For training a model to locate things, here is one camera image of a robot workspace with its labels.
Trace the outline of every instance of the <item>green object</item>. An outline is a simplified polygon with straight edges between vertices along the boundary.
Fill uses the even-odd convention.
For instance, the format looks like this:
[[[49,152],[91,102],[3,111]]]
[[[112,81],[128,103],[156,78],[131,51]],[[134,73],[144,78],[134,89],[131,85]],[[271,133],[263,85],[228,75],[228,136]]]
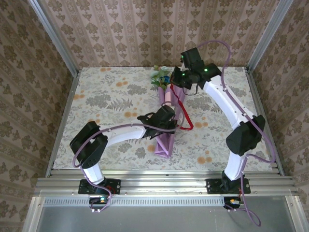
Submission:
[[[151,84],[166,90],[169,84],[169,73],[170,71],[168,67],[159,67],[158,65],[155,65],[154,70],[150,74]]]

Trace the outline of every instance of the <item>aluminum frame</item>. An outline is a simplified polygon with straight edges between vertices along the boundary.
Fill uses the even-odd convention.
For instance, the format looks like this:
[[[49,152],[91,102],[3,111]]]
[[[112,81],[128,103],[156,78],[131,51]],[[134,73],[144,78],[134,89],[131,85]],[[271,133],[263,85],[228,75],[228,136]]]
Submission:
[[[143,197],[188,197],[206,199],[237,194],[208,194],[206,179],[220,178],[220,172],[190,171],[105,171],[107,178],[122,180],[120,195],[116,198],[142,199]],[[80,180],[84,178],[79,170],[53,170],[49,178],[39,178],[35,195],[29,208],[23,231],[35,232],[44,201],[48,197],[79,199],[88,195],[78,194]],[[297,232],[308,231],[308,223],[301,206],[294,181],[290,176],[278,173],[247,172],[251,185],[248,197],[285,196]]]
[[[265,28],[265,31],[263,32],[262,37],[260,38],[259,43],[257,44],[248,62],[247,67],[248,70],[250,70],[251,72],[253,72],[258,62],[262,58],[264,52],[266,51],[270,41],[274,37],[278,27],[280,26],[280,23],[282,22],[292,3],[293,0],[279,1],[274,14],[272,15],[267,27]]]
[[[68,116],[69,116],[69,112],[70,112],[71,105],[72,105],[72,102],[73,102],[73,98],[74,98],[74,95],[75,95],[75,91],[76,91],[77,86],[78,86],[80,73],[81,72],[78,72],[78,74],[76,74],[76,78],[73,78],[70,93],[68,95],[67,103],[66,103],[66,106],[65,106],[64,111],[63,111],[62,119],[61,119],[61,122],[60,122],[60,125],[59,125],[56,140],[55,140],[55,143],[54,143],[54,146],[53,146],[52,154],[50,156],[48,166],[47,166],[47,169],[46,169],[45,177],[48,177],[50,175],[50,172],[52,171],[52,168],[53,168],[53,165],[54,165],[54,161],[56,160],[57,153],[58,153],[58,150],[59,150],[59,146],[60,146],[60,143],[61,143],[61,138],[62,138],[64,128],[65,128],[67,120],[68,120]]]
[[[47,14],[45,13],[44,9],[41,7],[41,4],[37,0],[29,0],[30,5],[32,6],[33,10],[37,14],[40,22],[42,23],[43,27],[45,28],[47,34],[51,38],[53,44],[55,45],[57,51],[63,58],[64,62],[66,63],[69,71],[71,72],[73,78],[77,76],[78,68],[70,56],[70,53],[65,48],[65,45],[63,45],[61,41],[61,37],[56,32],[53,25],[50,23],[50,19],[47,17]]]
[[[257,87],[255,85],[254,78],[252,76],[252,72],[248,68],[245,68],[245,71],[246,71],[250,91],[251,91],[251,94],[252,94],[253,102],[254,102],[254,105],[255,105],[255,108],[256,108],[256,112],[264,117],[264,119],[266,121],[265,127],[264,127],[264,132],[268,136],[268,138],[270,139],[272,145],[275,147],[276,165],[278,167],[278,171],[281,175],[285,175],[284,169],[283,169],[283,166],[282,166],[282,163],[281,163],[281,159],[280,159],[279,153],[277,151],[277,147],[275,145],[274,138],[271,134],[271,130],[270,130],[270,127],[269,127],[269,124],[268,124],[268,121],[267,121],[267,117],[266,117],[266,114],[265,114],[265,111],[264,111],[264,108],[263,108],[263,105],[262,105],[262,102],[261,102],[261,98],[260,98],[260,95],[257,91]],[[270,151],[270,147],[268,146],[268,144],[266,144],[266,148],[267,148],[268,151]]]

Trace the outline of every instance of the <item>floral mat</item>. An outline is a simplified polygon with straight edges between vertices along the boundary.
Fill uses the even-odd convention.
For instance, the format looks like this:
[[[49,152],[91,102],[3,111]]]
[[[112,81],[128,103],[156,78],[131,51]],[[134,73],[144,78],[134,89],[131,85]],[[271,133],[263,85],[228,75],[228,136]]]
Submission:
[[[160,104],[156,86],[151,84],[152,70],[151,67],[83,68],[53,168],[72,168],[74,154],[69,143],[88,121],[111,126],[156,112]],[[256,112],[244,68],[227,68],[225,80],[242,103]],[[226,116],[201,89],[194,96],[186,96],[184,106],[194,128],[176,131],[170,159],[154,153],[155,139],[129,140],[108,147],[100,160],[101,167],[108,170],[223,170],[229,156],[225,139],[232,131]],[[264,142],[259,143],[253,153],[268,159]],[[271,171],[271,167],[249,159],[246,170]]]

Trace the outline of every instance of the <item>purple object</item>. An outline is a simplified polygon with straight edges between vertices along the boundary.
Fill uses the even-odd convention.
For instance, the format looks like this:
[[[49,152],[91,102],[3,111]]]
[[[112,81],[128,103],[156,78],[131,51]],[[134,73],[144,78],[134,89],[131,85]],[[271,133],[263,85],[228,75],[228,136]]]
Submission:
[[[177,96],[179,97],[180,101],[183,102],[185,97],[183,89],[177,86],[173,86],[173,89],[177,94]],[[170,87],[168,87],[165,91],[161,87],[158,88],[160,104],[165,102],[165,92],[169,91],[171,91]],[[178,100],[175,97],[174,93],[171,93],[171,102],[173,105],[178,106]],[[175,107],[175,119],[179,118],[179,114],[180,114],[180,108]],[[157,136],[156,137],[157,144],[154,153],[165,158],[170,158],[173,152],[174,140],[175,140],[175,134],[165,133]]]

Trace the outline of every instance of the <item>wall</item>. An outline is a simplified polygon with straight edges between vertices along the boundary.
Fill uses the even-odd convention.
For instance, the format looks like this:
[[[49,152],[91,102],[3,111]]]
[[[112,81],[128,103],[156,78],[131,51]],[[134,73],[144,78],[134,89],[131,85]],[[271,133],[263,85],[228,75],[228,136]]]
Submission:
[[[72,77],[26,0],[0,1],[0,231],[21,231]]]
[[[309,0],[294,0],[253,76],[309,219]]]
[[[279,0],[42,0],[79,68],[179,65],[180,53],[228,42],[231,66],[246,66]],[[222,45],[203,47],[222,65]]]

